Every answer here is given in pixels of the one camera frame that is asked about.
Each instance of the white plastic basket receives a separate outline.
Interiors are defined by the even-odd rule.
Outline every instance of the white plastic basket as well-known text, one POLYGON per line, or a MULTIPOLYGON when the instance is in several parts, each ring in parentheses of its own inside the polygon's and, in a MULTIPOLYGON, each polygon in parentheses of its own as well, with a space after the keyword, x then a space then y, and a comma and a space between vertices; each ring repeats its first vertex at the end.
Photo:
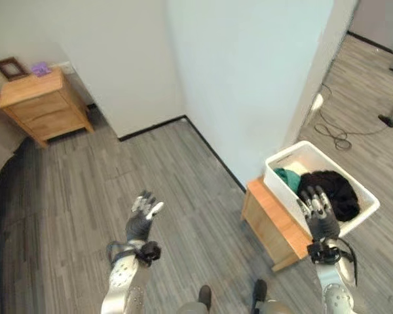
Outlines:
POLYGON ((313 171, 334 170, 349 181, 358 197, 360 213, 350 221, 340 222, 341 237, 355 229, 355 227, 360 225, 380 207, 379 200, 369 190, 367 190, 349 173, 308 141, 298 142, 297 144, 282 150, 278 154, 269 157, 265 161, 265 164, 266 170, 263 182, 280 200, 282 205, 288 210, 300 226, 309 234, 309 227, 307 226, 305 218, 297 204, 298 196, 274 172, 275 168, 292 170, 299 175, 313 171))

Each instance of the purple object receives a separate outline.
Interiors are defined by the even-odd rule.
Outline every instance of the purple object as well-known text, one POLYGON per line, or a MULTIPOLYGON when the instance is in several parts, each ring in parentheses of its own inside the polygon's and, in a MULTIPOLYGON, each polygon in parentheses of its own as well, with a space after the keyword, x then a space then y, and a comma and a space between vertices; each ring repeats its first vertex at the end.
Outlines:
POLYGON ((39 62, 32 65, 32 73, 35 74, 37 77, 42 77, 48 73, 51 73, 50 68, 47 66, 45 62, 39 62))

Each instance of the black cloth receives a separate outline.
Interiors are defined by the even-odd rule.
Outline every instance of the black cloth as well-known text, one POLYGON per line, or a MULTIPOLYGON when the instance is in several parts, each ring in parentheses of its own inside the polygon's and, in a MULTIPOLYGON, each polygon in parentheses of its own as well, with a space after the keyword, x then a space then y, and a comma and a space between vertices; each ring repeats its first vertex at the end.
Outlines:
POLYGON ((336 171, 315 171, 301 176, 297 195, 307 192, 307 187, 321 186, 332 204, 336 219, 348 221, 360 212, 358 198, 351 184, 336 171))

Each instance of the green cloth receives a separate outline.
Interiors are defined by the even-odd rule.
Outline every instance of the green cloth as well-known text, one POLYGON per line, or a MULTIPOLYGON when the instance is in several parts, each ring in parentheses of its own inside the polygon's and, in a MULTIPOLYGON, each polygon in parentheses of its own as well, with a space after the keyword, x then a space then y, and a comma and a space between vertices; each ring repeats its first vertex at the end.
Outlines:
POLYGON ((301 180, 298 174, 284 168, 275 168, 274 172, 297 194, 301 180))

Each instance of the white wall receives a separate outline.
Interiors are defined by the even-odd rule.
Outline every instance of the white wall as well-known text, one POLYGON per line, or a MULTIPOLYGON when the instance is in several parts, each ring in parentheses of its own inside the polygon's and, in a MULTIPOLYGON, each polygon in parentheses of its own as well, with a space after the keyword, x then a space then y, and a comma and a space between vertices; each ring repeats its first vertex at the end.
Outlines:
POLYGON ((332 0, 168 0, 187 114, 241 183, 281 147, 332 0))
POLYGON ((165 23, 164 0, 0 0, 0 58, 71 61, 122 137, 184 113, 165 23))
POLYGON ((358 0, 334 1, 326 28, 320 36, 319 45, 314 55, 312 65, 307 75, 305 87, 298 101, 297 108, 282 143, 288 147, 296 142, 299 131, 314 97, 321 87, 322 81, 329 70, 329 66, 336 58, 339 47, 343 42, 346 31, 352 20, 352 13, 358 0))
POLYGON ((350 30, 393 50, 393 0, 361 0, 350 30))

